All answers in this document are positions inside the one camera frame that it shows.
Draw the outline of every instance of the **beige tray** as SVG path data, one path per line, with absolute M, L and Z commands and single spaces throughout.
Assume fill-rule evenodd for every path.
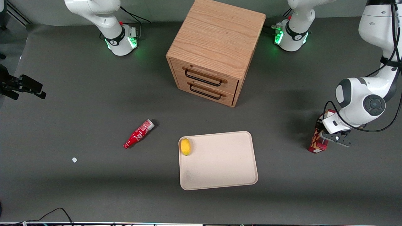
M 188 156 L 180 142 L 191 144 Z M 180 185 L 184 190 L 253 185 L 258 180 L 251 134 L 247 131 L 185 136 L 179 142 Z

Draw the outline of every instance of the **green led light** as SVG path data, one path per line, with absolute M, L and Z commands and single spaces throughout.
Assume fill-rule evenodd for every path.
M 276 44 L 280 44 L 282 41 L 282 37 L 283 37 L 283 31 L 280 31 L 276 36 L 275 36 L 275 43 Z
M 105 39 L 105 42 L 106 42 L 107 48 L 110 49 L 109 43 L 107 43 L 106 39 Z
M 130 42 L 131 47 L 134 49 L 135 47 L 137 47 L 137 39 L 136 38 L 130 38 L 127 37 L 128 41 Z
M 308 32 L 307 32 L 307 34 L 306 34 L 306 37 L 304 38 L 303 44 L 306 43 L 307 36 L 308 36 Z

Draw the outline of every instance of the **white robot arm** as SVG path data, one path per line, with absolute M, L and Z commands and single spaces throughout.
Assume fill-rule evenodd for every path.
M 68 10 L 95 24 L 115 55 L 127 55 L 137 47 L 135 28 L 121 25 L 112 14 L 120 9 L 120 0 L 64 0 Z
M 399 35 L 396 37 L 400 17 L 397 10 L 393 9 L 393 2 L 367 2 L 360 20 L 359 34 L 366 42 L 382 48 L 379 73 L 373 77 L 346 78 L 339 83 L 335 91 L 341 106 L 339 114 L 330 113 L 323 120 L 330 134 L 347 131 L 375 120 L 382 115 L 386 102 L 395 94 L 400 73 L 400 59 L 395 53 L 396 50 L 402 50 L 402 46 L 398 43 Z
M 272 26 L 277 29 L 275 44 L 286 51 L 297 51 L 306 42 L 308 29 L 316 18 L 314 7 L 336 0 L 287 0 L 293 9 L 291 19 L 285 19 Z

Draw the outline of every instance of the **gray table surface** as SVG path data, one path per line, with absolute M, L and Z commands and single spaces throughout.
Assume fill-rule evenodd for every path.
M 382 51 L 358 25 L 317 19 L 295 53 L 263 33 L 236 108 L 177 89 L 165 54 L 180 23 L 144 24 L 139 48 L 123 57 L 95 26 L 33 27 L 16 74 L 43 83 L 47 97 L 3 103 L 1 220 L 64 207 L 74 221 L 401 225 L 402 119 L 382 133 L 354 131 L 351 148 L 306 150 L 338 82 L 379 66 Z M 388 124 L 398 100 L 368 128 Z M 160 125 L 125 150 L 148 118 Z M 252 134 L 257 184 L 180 187 L 180 137 L 242 130 Z

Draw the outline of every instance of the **yellow lemon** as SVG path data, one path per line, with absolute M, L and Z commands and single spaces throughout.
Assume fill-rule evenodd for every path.
M 191 152 L 190 141 L 188 139 L 181 140 L 180 151 L 183 155 L 188 156 Z

